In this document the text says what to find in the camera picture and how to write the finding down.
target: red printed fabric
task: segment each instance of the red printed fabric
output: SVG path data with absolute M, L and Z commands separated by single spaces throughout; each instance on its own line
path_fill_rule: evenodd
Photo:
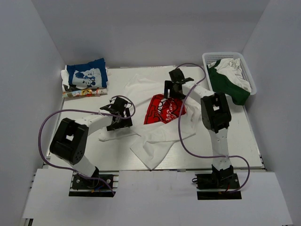
M 162 94 L 154 95 L 150 101 L 144 124 L 152 124 L 158 121 L 168 123 L 179 117 L 182 101 L 177 98 L 165 99 Z

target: white laundry basket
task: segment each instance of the white laundry basket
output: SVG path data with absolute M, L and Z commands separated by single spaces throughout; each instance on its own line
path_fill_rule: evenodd
M 246 65 L 246 61 L 245 61 L 243 55 L 241 55 L 240 53 L 235 53 L 235 52 L 216 52 L 216 53 L 204 53 L 203 54 L 203 64 L 204 64 L 204 68 L 205 68 L 205 72 L 206 72 L 210 90 L 212 90 L 212 86 L 211 86 L 211 82 L 209 79 L 207 65 L 212 62 L 215 62 L 217 60 L 224 59 L 224 58 L 233 58 L 233 59 L 240 58 L 240 67 L 242 69 L 241 74 L 242 74 L 244 80 L 248 81 L 251 86 L 252 91 L 251 91 L 250 95 L 254 95 L 257 92 L 257 89 L 255 86 L 254 80 L 252 78 L 252 75 L 250 73 L 250 70 L 249 70 L 248 66 Z

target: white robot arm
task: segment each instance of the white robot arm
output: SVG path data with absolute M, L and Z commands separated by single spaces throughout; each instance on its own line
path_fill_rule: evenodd
M 182 91 L 184 95 L 187 95 L 191 88 L 195 85 L 194 81 L 189 81 L 182 85 Z M 207 90 L 202 86 L 196 86 L 189 95 L 192 99 L 201 104 L 201 99 L 204 97 L 214 96 L 214 92 Z M 213 106 L 213 109 L 218 111 L 219 107 Z M 228 156 L 228 127 L 222 128 L 218 131 L 213 131 L 211 128 L 207 128 L 211 138 L 213 155 L 224 155 Z M 231 166 L 231 161 L 229 158 L 214 158 L 213 166 L 218 170 L 225 170 Z
M 171 81 L 165 81 L 165 98 L 177 97 L 184 99 L 191 88 L 196 84 L 193 79 L 185 78 L 177 68 L 170 73 Z M 218 184 L 222 184 L 234 174 L 229 155 L 227 134 L 231 114 L 225 94 L 214 93 L 202 86 L 196 86 L 189 94 L 191 98 L 201 104 L 202 121 L 208 129 L 213 156 L 212 170 Z
M 103 127 L 107 127 L 110 131 L 132 126 L 127 104 L 125 99 L 117 97 L 109 105 L 101 107 L 99 114 L 88 115 L 77 120 L 62 119 L 50 144 L 50 152 L 81 174 L 87 177 L 98 177 L 98 168 L 85 156 L 87 137 Z M 103 113 L 127 117 L 127 119 L 103 115 Z

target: white wall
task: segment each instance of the white wall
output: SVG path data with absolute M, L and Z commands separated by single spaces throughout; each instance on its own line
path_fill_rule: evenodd
M 30 0 L 0 1 L 0 31 L 0 224 L 16 226 L 42 166 L 40 124 L 60 108 L 64 62 Z M 44 150 L 52 127 L 44 133 Z
M 243 55 L 258 90 L 247 105 L 256 140 L 301 225 L 301 1 L 271 0 Z
M 269 0 L 32 0 L 64 61 L 109 66 L 200 62 L 241 52 Z

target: white cloth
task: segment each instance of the white cloth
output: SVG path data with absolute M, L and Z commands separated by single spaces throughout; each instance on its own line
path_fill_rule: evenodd
M 66 70 L 66 66 L 65 66 L 65 69 L 64 70 L 61 70 L 61 77 L 62 77 L 62 89 L 63 89 L 63 92 L 66 92 L 65 90 L 65 86 L 67 86 L 67 88 L 69 89 L 70 88 L 70 85 L 69 85 L 69 74 Z
M 215 63 L 216 62 L 208 64 L 208 67 L 213 67 Z M 251 93 L 251 86 L 248 81 L 244 80 L 243 76 L 241 75 L 241 71 L 240 59 L 222 59 L 220 64 L 216 67 L 217 73 L 225 75 L 234 85 L 237 85 L 238 87 Z
M 136 106 L 136 113 L 132 117 L 133 126 L 116 130 L 114 135 L 103 129 L 99 139 L 106 141 L 138 134 L 140 137 L 132 144 L 131 150 L 149 169 L 152 170 L 157 167 L 165 158 L 170 147 L 176 141 L 179 141 L 178 118 L 167 124 L 156 122 L 144 125 L 145 115 L 152 97 L 156 94 L 162 94 L 163 91 L 164 83 L 151 81 L 140 75 L 134 76 L 125 85 L 123 94 L 131 99 Z M 196 133 L 201 115 L 200 104 L 190 97 L 185 102 L 185 108 L 186 114 L 181 116 L 181 134 L 183 139 Z

